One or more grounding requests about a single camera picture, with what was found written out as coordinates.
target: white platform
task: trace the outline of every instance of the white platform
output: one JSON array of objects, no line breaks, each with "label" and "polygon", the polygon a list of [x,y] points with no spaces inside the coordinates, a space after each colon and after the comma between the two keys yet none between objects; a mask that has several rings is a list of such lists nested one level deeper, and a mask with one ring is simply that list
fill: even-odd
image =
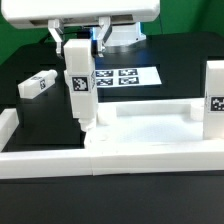
[{"label": "white platform", "polygon": [[0,178],[224,170],[224,141],[202,140],[194,100],[112,103],[118,120],[88,132],[86,149],[0,154]]}]

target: black cable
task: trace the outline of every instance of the black cable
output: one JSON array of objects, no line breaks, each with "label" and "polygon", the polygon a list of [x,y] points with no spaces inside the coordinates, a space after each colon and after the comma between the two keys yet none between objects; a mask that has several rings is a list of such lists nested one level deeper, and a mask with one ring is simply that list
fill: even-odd
[{"label": "black cable", "polygon": [[39,40],[39,44],[44,44],[47,39],[51,37],[51,34],[48,32],[44,37]]},{"label": "black cable", "polygon": [[160,30],[161,30],[161,33],[163,34],[163,23],[162,23],[162,18],[161,18],[160,15],[159,15],[159,23],[160,23]]}]

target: standing white block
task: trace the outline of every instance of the standing white block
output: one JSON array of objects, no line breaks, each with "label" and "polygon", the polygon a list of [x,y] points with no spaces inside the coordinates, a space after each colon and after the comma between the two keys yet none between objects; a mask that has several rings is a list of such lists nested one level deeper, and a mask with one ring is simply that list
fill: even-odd
[{"label": "standing white block", "polygon": [[193,121],[203,121],[204,118],[204,99],[191,103],[191,119]]},{"label": "standing white block", "polygon": [[21,98],[33,99],[55,84],[55,70],[41,71],[18,85]]},{"label": "standing white block", "polygon": [[16,109],[5,109],[0,115],[0,152],[19,124]]},{"label": "standing white block", "polygon": [[224,138],[224,61],[208,61],[206,68],[204,139]]},{"label": "standing white block", "polygon": [[73,118],[82,131],[95,126],[98,95],[91,40],[71,39],[64,46],[65,82],[69,86]]}]

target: white block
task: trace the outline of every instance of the white block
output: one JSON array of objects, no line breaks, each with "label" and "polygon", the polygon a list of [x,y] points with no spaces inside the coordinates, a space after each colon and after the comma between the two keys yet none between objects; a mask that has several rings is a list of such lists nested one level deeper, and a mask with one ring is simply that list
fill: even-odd
[{"label": "white block", "polygon": [[16,109],[5,109],[0,115],[0,152],[19,124]]},{"label": "white block", "polygon": [[97,112],[98,123],[101,125],[111,125],[117,121],[116,106],[112,104],[99,104]]},{"label": "white block", "polygon": [[224,139],[224,61],[208,61],[206,68],[204,139]]},{"label": "white block", "polygon": [[91,40],[71,39],[64,46],[64,52],[67,68],[64,75],[70,90],[73,118],[80,119],[84,130],[85,127],[92,126],[98,109]]},{"label": "white block", "polygon": [[193,101],[191,103],[191,119],[193,121],[203,121],[204,118],[204,99],[201,101]]},{"label": "white block", "polygon": [[41,71],[18,85],[21,98],[33,99],[55,84],[55,70]]},{"label": "white block", "polygon": [[0,154],[0,179],[92,175],[87,150]]}]

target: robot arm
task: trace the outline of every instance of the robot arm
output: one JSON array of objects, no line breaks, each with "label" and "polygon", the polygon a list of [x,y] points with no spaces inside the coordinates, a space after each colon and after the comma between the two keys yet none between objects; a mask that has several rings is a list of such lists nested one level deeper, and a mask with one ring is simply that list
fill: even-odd
[{"label": "robot arm", "polygon": [[[153,21],[159,12],[160,0],[129,0],[128,5],[126,1],[102,3],[101,0],[2,0],[2,14],[14,27],[48,27],[57,43],[59,57],[64,49],[72,114],[79,119],[83,131],[94,126],[98,109],[93,43],[96,54],[102,57],[106,43],[107,47],[124,47],[141,41],[145,37],[135,24]],[[71,39],[62,48],[60,35],[64,27],[84,25],[96,27],[96,42]]]}]

